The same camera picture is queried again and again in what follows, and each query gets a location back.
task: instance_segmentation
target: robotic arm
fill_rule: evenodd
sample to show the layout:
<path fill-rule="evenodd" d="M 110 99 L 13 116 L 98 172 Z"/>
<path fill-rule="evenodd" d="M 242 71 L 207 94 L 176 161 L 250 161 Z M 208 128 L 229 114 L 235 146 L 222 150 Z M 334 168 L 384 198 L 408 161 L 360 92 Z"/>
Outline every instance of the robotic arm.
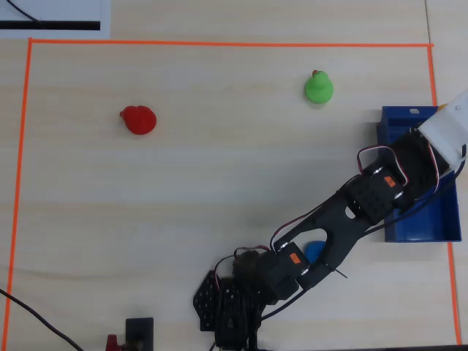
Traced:
<path fill-rule="evenodd" d="M 380 153 L 361 174 L 271 243 L 271 250 L 236 255 L 232 278 L 218 279 L 216 271 L 210 271 L 194 297 L 200 329 L 215 331 L 216 345 L 225 350 L 256 351 L 261 320 L 289 306 L 335 271 L 360 238 L 384 227 L 373 226 L 392 211 L 409 216 L 451 186 L 446 184 L 427 203 L 410 210 L 438 184 L 439 175 L 461 165 L 459 174 L 467 142 L 468 91 L 386 146 L 388 152 Z M 354 216 L 348 216 L 347 208 Z M 293 239 L 317 228 L 326 232 L 327 240 L 318 259 L 310 263 Z M 302 291 L 280 309 L 261 316 L 266 305 L 287 300 L 299 287 Z"/>

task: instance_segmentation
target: blue object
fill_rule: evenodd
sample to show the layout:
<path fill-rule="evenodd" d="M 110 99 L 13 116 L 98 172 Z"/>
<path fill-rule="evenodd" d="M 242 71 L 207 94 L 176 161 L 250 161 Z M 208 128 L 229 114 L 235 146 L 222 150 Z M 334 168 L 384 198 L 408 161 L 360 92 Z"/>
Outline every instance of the blue object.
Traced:
<path fill-rule="evenodd" d="M 416 127 L 418 123 L 424 122 L 436 111 L 437 107 L 427 106 L 382 107 L 382 120 L 377 126 L 379 144 L 391 144 L 407 132 L 410 127 Z M 439 187 L 443 187 L 450 179 L 453 179 L 453 173 L 442 178 Z M 396 217 L 398 217 L 398 211 L 394 211 L 385 221 Z M 386 227 L 385 241 L 391 243 L 461 241 L 456 186 L 451 186 L 439 199 L 427 205 L 414 216 Z"/>
<path fill-rule="evenodd" d="M 325 242 L 321 240 L 311 241 L 306 247 L 306 257 L 310 263 L 314 263 L 325 247 Z"/>

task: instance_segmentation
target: orange servo label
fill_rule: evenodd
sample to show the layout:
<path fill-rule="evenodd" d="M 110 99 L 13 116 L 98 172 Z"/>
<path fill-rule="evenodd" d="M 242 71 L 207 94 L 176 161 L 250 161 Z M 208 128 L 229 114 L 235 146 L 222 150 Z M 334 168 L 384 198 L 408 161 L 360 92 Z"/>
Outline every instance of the orange servo label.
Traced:
<path fill-rule="evenodd" d="M 297 265 L 298 263 L 301 263 L 301 260 L 299 260 L 299 257 L 296 254 L 290 254 L 291 260 Z"/>
<path fill-rule="evenodd" d="M 387 182 L 387 184 L 390 185 L 390 188 L 393 188 L 393 187 L 396 185 L 396 183 L 395 183 L 395 181 L 392 179 L 392 177 L 387 176 L 387 177 L 385 177 L 384 179 L 385 179 L 385 181 Z"/>

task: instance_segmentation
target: cable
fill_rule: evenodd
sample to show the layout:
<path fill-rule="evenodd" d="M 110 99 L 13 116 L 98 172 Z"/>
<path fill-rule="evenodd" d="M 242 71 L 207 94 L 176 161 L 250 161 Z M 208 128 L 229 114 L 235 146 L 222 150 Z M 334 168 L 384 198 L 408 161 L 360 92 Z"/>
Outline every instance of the cable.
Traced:
<path fill-rule="evenodd" d="M 273 247 L 273 239 L 275 238 L 275 236 L 277 236 L 284 228 L 286 227 L 289 227 L 290 225 L 296 223 L 297 221 L 299 221 L 300 219 L 304 218 L 304 217 L 307 217 L 309 214 L 313 214 L 316 210 L 318 210 L 320 208 L 322 204 L 318 205 L 316 208 L 313 208 L 312 210 L 310 210 L 309 212 L 307 212 L 306 214 L 303 214 L 302 216 L 299 216 L 297 218 L 294 218 L 292 221 L 289 221 L 288 223 L 284 223 L 281 227 L 279 227 L 275 233 L 273 233 L 273 236 L 271 237 L 270 239 L 270 249 L 271 251 L 275 251 L 274 247 Z"/>
<path fill-rule="evenodd" d="M 26 16 L 27 18 L 29 18 L 30 20 L 36 22 L 36 23 L 41 23 L 40 20 L 38 20 L 37 18 L 34 18 L 32 17 L 31 15 L 29 15 L 28 13 L 24 12 L 22 9 L 20 9 L 18 6 L 16 6 L 15 4 L 13 4 L 13 1 L 12 0 L 7 0 L 7 3 L 12 5 L 15 10 L 17 10 L 20 14 Z"/>
<path fill-rule="evenodd" d="M 466 145 L 463 145 L 463 147 L 461 148 L 461 156 L 462 157 L 465 157 L 467 154 L 467 146 Z M 391 221 L 388 221 L 384 224 L 381 224 L 381 225 L 377 225 L 376 227 L 373 227 L 371 229 L 368 229 L 366 230 L 366 232 L 364 232 L 364 235 L 368 235 L 368 234 L 371 234 L 371 233 L 374 233 L 374 232 L 377 232 L 378 230 L 381 230 L 383 228 L 386 228 L 392 224 L 395 224 L 397 222 L 400 222 L 402 221 L 403 219 L 405 218 L 408 218 L 414 214 L 416 214 L 417 212 L 421 211 L 423 208 L 425 208 L 429 203 L 433 202 L 434 200 L 436 200 L 440 195 L 442 195 L 447 189 L 449 189 L 452 185 L 455 184 L 455 180 L 458 178 L 458 176 L 460 175 L 461 171 L 463 170 L 463 167 L 465 166 L 465 160 L 463 160 L 460 164 L 460 167 L 458 168 L 458 170 L 455 172 L 455 174 L 453 175 L 453 178 L 449 180 L 449 182 L 446 183 L 446 185 L 444 185 L 442 188 L 440 188 L 440 190 L 438 192 L 435 192 L 434 194 L 432 194 L 429 199 L 424 202 L 422 205 L 419 205 L 417 208 L 415 208 L 414 210 L 412 211 L 409 211 L 409 212 L 406 212 L 405 214 L 402 214 L 401 216 L 399 216 L 398 218 L 395 218 L 395 219 L 392 219 Z"/>
<path fill-rule="evenodd" d="M 440 180 L 439 168 L 437 167 L 436 155 L 434 155 L 434 150 L 432 150 L 432 146 L 429 141 L 427 142 L 427 146 L 429 147 L 429 153 L 431 154 L 432 164 L 434 165 L 434 169 L 436 171 L 436 187 L 434 189 L 434 192 L 436 192 L 437 188 L 439 187 Z"/>
<path fill-rule="evenodd" d="M 398 157 L 396 156 L 395 151 L 394 151 L 390 146 L 375 145 L 375 146 L 368 146 L 367 148 L 362 148 L 361 150 L 359 150 L 359 151 L 358 151 L 358 156 L 357 156 L 357 158 L 358 158 L 358 168 L 359 168 L 359 171 L 360 171 L 361 173 L 364 171 L 363 166 L 362 166 L 362 164 L 361 164 L 361 158 L 360 158 L 361 153 L 364 152 L 364 151 L 376 150 L 376 149 L 378 149 L 378 148 L 386 148 L 386 149 L 392 151 L 392 154 L 395 156 L 396 166 L 398 167 L 398 169 L 399 169 L 401 175 L 402 175 L 403 178 L 404 178 L 404 184 L 403 184 L 403 186 L 407 185 L 407 184 L 410 182 L 410 180 L 408 179 L 407 174 L 404 172 L 403 167 L 400 165 L 400 161 L 398 160 Z"/>
<path fill-rule="evenodd" d="M 283 309 L 286 309 L 287 307 L 291 306 L 291 304 L 293 304 L 293 302 L 296 302 L 301 296 L 303 296 L 305 293 L 307 292 L 307 290 L 302 290 L 300 293 L 298 293 L 296 296 L 294 296 L 293 298 L 291 298 L 290 300 L 288 300 L 283 306 L 281 307 L 278 307 L 277 309 L 275 309 L 274 311 L 266 314 L 265 316 L 262 316 L 262 320 L 267 320 L 268 318 L 274 316 L 275 314 L 278 314 L 279 312 L 281 312 Z"/>
<path fill-rule="evenodd" d="M 222 259 L 220 259 L 218 261 L 218 263 L 214 266 L 214 282 L 216 284 L 216 288 L 218 289 L 219 291 L 219 283 L 218 283 L 218 274 L 217 274 L 217 271 L 218 271 L 218 266 L 219 264 L 224 261 L 224 260 L 227 260 L 228 258 L 231 258 L 231 257 L 234 257 L 233 254 L 230 254 L 229 256 L 226 256 L 226 257 L 223 257 Z"/>
<path fill-rule="evenodd" d="M 10 295 L 8 292 L 0 289 L 0 294 L 2 294 L 3 296 L 5 296 L 6 298 L 9 298 L 11 301 L 13 301 L 14 303 L 20 305 L 21 307 L 23 307 L 26 311 L 28 311 L 29 313 L 31 313 L 33 316 L 35 316 L 43 325 L 45 325 L 47 328 L 50 329 L 50 331 L 52 331 L 52 333 L 60 336 L 63 340 L 65 340 L 66 342 L 68 342 L 70 345 L 72 345 L 75 350 L 77 351 L 84 351 L 80 346 L 78 346 L 78 344 L 76 342 L 74 342 L 73 340 L 71 340 L 71 338 L 69 338 L 68 336 L 66 336 L 65 334 L 63 334 L 61 331 L 55 329 L 47 320 L 45 320 L 39 313 L 37 313 L 36 311 L 34 311 L 31 307 L 29 307 L 28 305 L 26 305 L 24 302 L 18 300 L 15 296 L 12 296 Z"/>
<path fill-rule="evenodd" d="M 256 250 L 256 249 L 262 249 L 262 250 L 265 250 L 265 251 L 270 251 L 270 249 L 267 246 L 264 246 L 264 245 L 256 245 L 256 246 L 253 246 L 253 247 L 241 246 L 241 247 L 238 247 L 236 250 L 234 250 L 234 258 L 237 258 L 237 251 L 238 250 Z"/>

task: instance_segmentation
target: red object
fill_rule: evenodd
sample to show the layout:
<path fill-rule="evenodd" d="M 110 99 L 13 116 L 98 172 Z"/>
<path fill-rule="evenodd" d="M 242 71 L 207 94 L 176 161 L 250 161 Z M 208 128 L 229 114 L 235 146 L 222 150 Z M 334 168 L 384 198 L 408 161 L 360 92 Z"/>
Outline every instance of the red object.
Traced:
<path fill-rule="evenodd" d="M 120 116 L 133 134 L 144 135 L 156 126 L 156 115 L 146 106 L 127 106 Z"/>
<path fill-rule="evenodd" d="M 107 344 L 105 345 L 105 351 L 121 351 L 122 347 L 117 344 L 117 335 L 107 335 Z"/>

